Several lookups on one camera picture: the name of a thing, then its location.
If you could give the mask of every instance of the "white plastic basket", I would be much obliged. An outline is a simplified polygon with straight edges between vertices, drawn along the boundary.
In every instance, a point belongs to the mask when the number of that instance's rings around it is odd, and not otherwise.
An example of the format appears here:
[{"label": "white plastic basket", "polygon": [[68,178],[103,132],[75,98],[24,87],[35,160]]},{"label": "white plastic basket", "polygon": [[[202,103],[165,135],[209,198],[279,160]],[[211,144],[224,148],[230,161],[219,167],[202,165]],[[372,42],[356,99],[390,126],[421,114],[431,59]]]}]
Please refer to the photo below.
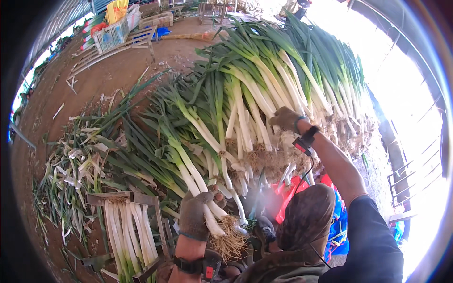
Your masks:
[{"label": "white plastic basket", "polygon": [[128,36],[129,26],[127,24],[127,17],[124,16],[116,23],[94,33],[93,39],[96,44],[97,51],[99,54],[103,54],[126,42]]}]

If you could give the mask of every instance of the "yellow bag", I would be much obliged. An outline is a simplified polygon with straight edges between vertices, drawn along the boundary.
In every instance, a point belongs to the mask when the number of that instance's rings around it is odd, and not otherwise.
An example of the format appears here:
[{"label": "yellow bag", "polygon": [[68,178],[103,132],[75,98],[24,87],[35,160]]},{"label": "yellow bag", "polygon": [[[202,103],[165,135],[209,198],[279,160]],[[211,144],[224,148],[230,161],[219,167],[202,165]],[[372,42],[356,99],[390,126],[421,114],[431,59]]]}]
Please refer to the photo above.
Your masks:
[{"label": "yellow bag", "polygon": [[107,4],[106,18],[109,24],[114,24],[122,19],[127,12],[129,0],[115,0]]}]

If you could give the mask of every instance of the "red plastic bag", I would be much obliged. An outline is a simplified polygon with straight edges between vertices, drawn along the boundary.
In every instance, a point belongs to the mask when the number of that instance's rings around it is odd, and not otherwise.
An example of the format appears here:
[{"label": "red plastic bag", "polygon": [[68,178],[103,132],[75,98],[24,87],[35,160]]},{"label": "red plastic bag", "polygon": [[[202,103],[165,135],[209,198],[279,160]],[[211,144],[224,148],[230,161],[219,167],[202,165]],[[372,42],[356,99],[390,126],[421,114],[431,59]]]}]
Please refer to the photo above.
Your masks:
[{"label": "red plastic bag", "polygon": [[283,197],[283,203],[280,207],[280,210],[275,217],[275,221],[277,221],[279,224],[282,224],[284,220],[284,211],[286,210],[286,207],[289,204],[289,201],[291,198],[298,192],[301,192],[308,188],[307,182],[303,181],[302,184],[300,184],[299,188],[296,191],[297,185],[299,185],[300,182],[300,177],[299,176],[294,176],[291,178],[291,185],[289,187],[289,190],[285,190],[285,184],[283,183],[280,187],[277,184],[272,184],[272,189],[274,190],[276,195],[281,195]]},{"label": "red plastic bag", "polygon": [[91,28],[91,31],[90,31],[90,35],[91,35],[91,38],[93,38],[93,34],[95,32],[98,32],[98,31],[101,31],[103,28],[106,28],[108,27],[109,25],[107,25],[106,23],[102,22],[100,24],[97,24],[95,25],[94,27]]},{"label": "red plastic bag", "polygon": [[[279,210],[278,214],[275,216],[275,221],[277,221],[279,224],[281,224],[284,220],[284,211],[286,210],[286,207],[288,206],[291,198],[293,198],[293,196],[295,194],[297,194],[298,192],[301,192],[301,191],[305,190],[306,188],[308,188],[307,182],[303,181],[302,184],[300,184],[299,188],[296,191],[296,187],[297,187],[297,185],[299,185],[299,182],[300,182],[299,176],[292,177],[291,186],[290,186],[289,190],[285,190],[284,183],[280,187],[277,187],[278,183],[271,185],[275,194],[281,195],[283,197],[283,203],[280,206],[280,210]],[[333,188],[335,191],[337,190],[337,188],[332,183],[329,175],[327,175],[327,174],[325,174],[323,176],[323,178],[321,179],[321,183]],[[340,201],[342,202],[342,207],[345,207],[344,201],[341,199],[341,197],[340,197]]]}]

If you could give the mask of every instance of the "gloved hand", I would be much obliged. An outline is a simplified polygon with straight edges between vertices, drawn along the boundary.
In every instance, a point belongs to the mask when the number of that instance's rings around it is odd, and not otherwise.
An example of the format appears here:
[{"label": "gloved hand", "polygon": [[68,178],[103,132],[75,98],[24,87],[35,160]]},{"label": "gloved hand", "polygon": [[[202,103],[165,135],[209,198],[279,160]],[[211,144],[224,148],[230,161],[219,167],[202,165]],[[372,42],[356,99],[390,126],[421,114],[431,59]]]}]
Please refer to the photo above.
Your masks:
[{"label": "gloved hand", "polygon": [[[302,133],[299,132],[298,123],[299,121],[303,121],[303,131]],[[305,120],[304,116],[299,115],[298,113],[292,111],[290,108],[283,106],[277,110],[275,116],[269,119],[269,123],[271,126],[278,125],[286,130],[293,131],[297,134],[303,134],[306,130],[310,129],[312,126],[309,122]]]},{"label": "gloved hand", "polygon": [[[179,219],[179,233],[199,240],[207,241],[209,230],[206,227],[203,205],[214,199],[214,192],[202,192],[196,197],[191,192],[187,192],[181,201],[181,219]],[[226,204],[222,194],[215,195],[215,202],[223,208]]]}]

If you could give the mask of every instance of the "dark shirt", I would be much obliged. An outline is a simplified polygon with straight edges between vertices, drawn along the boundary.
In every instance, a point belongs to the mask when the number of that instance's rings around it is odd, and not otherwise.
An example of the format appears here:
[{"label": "dark shirt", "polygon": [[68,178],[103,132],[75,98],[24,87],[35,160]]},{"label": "dark shirt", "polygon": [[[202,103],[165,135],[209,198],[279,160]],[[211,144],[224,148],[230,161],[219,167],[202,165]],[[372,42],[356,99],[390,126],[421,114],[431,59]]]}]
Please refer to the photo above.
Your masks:
[{"label": "dark shirt", "polygon": [[325,282],[398,282],[403,279],[403,253],[369,196],[352,201],[348,208],[349,253],[343,266],[319,277]]}]

